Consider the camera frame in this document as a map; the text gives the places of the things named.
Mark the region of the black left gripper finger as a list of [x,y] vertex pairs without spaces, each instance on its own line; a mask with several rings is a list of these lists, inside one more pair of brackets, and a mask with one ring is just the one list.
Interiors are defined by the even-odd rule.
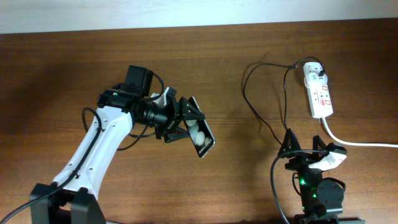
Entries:
[[190,120],[204,120],[205,115],[199,109],[194,97],[186,99],[181,97],[179,100],[180,104],[180,115],[184,121]]
[[178,140],[184,139],[184,138],[189,138],[189,137],[190,137],[189,132],[186,129],[183,129],[180,126],[177,126],[172,131],[167,131],[164,134],[164,142],[171,143],[171,142],[178,141]]

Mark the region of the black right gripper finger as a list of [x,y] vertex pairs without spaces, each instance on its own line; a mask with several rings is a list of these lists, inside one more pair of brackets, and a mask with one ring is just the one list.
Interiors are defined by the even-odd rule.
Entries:
[[312,150],[317,153],[324,153],[326,144],[322,141],[321,137],[316,135],[313,137]]
[[287,129],[277,156],[294,157],[296,153],[301,150],[302,149],[296,135],[291,129]]

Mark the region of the black smartphone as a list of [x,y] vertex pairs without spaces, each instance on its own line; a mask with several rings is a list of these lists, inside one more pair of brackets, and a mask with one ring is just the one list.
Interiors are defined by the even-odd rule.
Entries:
[[199,158],[205,157],[216,144],[215,137],[206,121],[206,117],[204,120],[190,120],[183,122],[189,132],[190,139]]

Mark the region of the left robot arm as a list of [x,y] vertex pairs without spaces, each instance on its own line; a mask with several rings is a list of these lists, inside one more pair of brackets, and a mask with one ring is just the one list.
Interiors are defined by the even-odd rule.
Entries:
[[124,82],[100,94],[91,125],[65,168],[50,185],[30,194],[32,223],[106,223],[98,204],[103,178],[136,123],[153,128],[166,143],[190,138],[199,157],[215,145],[205,115],[193,97],[176,99],[173,88],[150,94],[151,70],[131,65]]

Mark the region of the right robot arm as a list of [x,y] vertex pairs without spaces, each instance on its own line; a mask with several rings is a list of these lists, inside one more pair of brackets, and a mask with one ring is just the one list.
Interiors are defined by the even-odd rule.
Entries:
[[291,170],[294,186],[301,198],[302,214],[294,216],[294,223],[365,223],[359,218],[339,218],[343,213],[346,191],[344,182],[324,177],[325,171],[337,168],[346,158],[346,149],[338,144],[325,144],[320,136],[313,137],[311,149],[302,149],[291,129],[285,132],[273,169],[279,159],[288,159],[285,169]]

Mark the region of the white usb charger adapter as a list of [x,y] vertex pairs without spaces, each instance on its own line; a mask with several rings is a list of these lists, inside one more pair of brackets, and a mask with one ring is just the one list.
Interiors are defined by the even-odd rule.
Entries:
[[303,66],[304,84],[307,88],[317,85],[326,85],[328,77],[321,63],[307,62]]

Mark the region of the white power strip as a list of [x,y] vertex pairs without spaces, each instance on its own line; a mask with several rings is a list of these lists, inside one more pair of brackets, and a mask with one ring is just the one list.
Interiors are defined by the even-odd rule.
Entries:
[[313,118],[326,118],[333,114],[328,82],[326,85],[307,88],[307,93]]

